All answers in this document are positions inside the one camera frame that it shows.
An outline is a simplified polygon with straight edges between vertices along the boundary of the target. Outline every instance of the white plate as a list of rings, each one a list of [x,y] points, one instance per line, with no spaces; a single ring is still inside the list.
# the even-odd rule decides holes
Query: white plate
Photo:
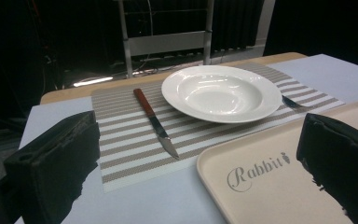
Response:
[[[162,95],[189,116],[220,123],[262,119],[281,104],[269,80],[239,68],[203,65],[182,69],[162,83]]]

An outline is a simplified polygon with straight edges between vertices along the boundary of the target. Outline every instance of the knife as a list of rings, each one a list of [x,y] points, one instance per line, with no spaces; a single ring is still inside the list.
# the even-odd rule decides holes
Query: knife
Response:
[[[153,111],[152,106],[147,102],[146,97],[141,89],[133,90],[136,99],[138,99],[139,104],[141,104],[142,108],[144,109],[147,117],[152,123],[153,128],[157,134],[159,142],[162,144],[162,147],[174,158],[180,160],[178,153],[176,152],[175,147],[171,142],[171,138],[165,132],[164,128],[162,127],[161,123],[158,121],[155,112]]]

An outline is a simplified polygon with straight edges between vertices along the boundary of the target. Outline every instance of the fork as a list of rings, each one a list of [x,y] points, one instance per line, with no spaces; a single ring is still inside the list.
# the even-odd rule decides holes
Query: fork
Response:
[[[292,101],[291,99],[287,98],[286,96],[282,95],[282,102],[289,106],[292,109],[311,109],[311,108],[315,108],[314,105],[311,106],[307,106],[307,105],[300,105],[294,101]]]

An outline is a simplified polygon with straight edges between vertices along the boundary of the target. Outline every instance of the wooden table edge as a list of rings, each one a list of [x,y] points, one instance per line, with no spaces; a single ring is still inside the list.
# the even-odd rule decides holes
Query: wooden table edge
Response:
[[[270,63],[280,63],[285,61],[290,61],[294,59],[300,59],[300,58],[306,58],[306,55],[296,53],[296,52],[288,52],[288,53],[282,53],[282,54],[276,54],[276,55],[270,55],[265,57],[259,57],[259,58],[253,58],[253,59],[246,59],[231,63],[221,63],[219,65],[223,66],[236,66],[238,64],[242,63],[260,63],[260,64],[270,64]],[[44,94],[40,100],[40,104],[50,104],[55,103],[59,101],[65,101],[65,100],[72,100],[76,98],[81,97],[87,97],[91,96],[93,91],[100,90],[100,89],[109,89],[114,87],[121,87],[121,86],[127,86],[137,83],[146,83],[146,82],[153,82],[158,81],[166,78],[170,74],[172,74],[176,70],[171,70],[169,72],[155,74],[152,76],[147,77],[135,77],[130,79],[122,79],[122,80],[114,80],[109,82],[103,82],[88,86],[82,86],[77,88],[71,88],[71,89],[65,89],[65,90],[59,90],[59,91],[51,91],[46,94]]]

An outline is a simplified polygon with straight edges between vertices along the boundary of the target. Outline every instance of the table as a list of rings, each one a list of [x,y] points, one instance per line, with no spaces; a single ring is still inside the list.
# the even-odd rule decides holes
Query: table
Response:
[[[358,101],[358,66],[355,64],[326,55],[306,57],[285,53],[225,65],[249,61],[267,64],[345,103]],[[21,147],[60,119],[91,110],[90,94],[94,90],[162,80],[169,74],[47,93],[41,100],[42,105],[31,111]],[[97,168],[89,174],[82,195],[63,223],[225,223],[225,220],[193,166],[105,194]]]

